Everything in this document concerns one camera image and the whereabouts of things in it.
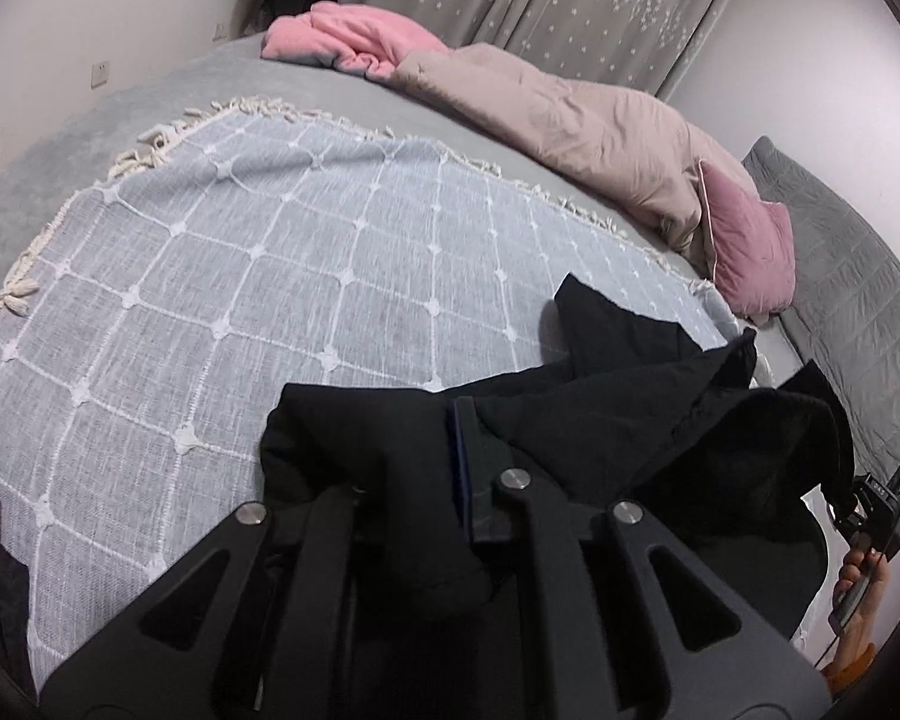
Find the person's right hand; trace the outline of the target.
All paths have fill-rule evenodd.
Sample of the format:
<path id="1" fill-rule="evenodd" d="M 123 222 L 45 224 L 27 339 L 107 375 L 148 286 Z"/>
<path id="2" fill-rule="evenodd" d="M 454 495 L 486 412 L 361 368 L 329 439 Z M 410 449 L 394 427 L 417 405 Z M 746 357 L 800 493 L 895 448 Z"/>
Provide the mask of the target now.
<path id="1" fill-rule="evenodd" d="M 831 661 L 831 665 L 837 671 L 850 667 L 868 649 L 884 592 L 889 587 L 889 577 L 891 574 L 888 562 L 873 548 L 864 550 L 860 546 L 854 546 L 844 556 L 844 562 L 839 575 L 837 575 L 836 585 L 834 585 L 834 601 L 841 601 L 842 597 L 855 585 L 859 585 L 864 578 L 868 578 L 870 583 L 857 606 L 857 611 L 845 624 L 842 634 L 839 635 L 836 655 Z"/>

